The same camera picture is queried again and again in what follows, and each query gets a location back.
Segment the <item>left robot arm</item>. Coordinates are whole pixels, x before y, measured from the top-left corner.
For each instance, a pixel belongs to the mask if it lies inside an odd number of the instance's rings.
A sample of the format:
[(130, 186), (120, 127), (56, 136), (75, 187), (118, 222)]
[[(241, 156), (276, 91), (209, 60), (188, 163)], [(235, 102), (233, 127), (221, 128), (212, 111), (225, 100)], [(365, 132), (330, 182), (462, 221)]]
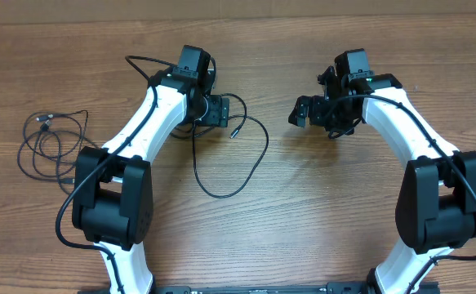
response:
[(213, 95), (216, 62), (200, 47), (185, 45), (178, 63), (148, 76), (145, 98), (122, 130), (101, 148), (78, 154), (73, 192), (65, 202), (72, 224), (100, 252), (108, 293), (151, 293), (153, 275), (144, 239), (153, 217), (151, 167), (179, 125), (226, 127), (228, 99)]

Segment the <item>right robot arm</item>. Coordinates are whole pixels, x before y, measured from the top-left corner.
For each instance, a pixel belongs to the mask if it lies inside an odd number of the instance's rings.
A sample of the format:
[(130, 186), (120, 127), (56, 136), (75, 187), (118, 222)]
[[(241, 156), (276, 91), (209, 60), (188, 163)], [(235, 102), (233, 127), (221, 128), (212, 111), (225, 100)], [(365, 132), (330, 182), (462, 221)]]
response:
[(476, 151), (462, 152), (415, 110), (391, 73), (377, 75), (364, 49), (345, 51), (318, 75), (320, 96), (300, 96), (287, 121), (323, 127), (331, 140), (359, 123), (382, 136), (404, 168), (395, 208), (398, 241), (362, 282), (329, 282), (327, 293), (438, 293), (424, 281), (442, 260), (476, 261), (453, 251), (476, 238)]

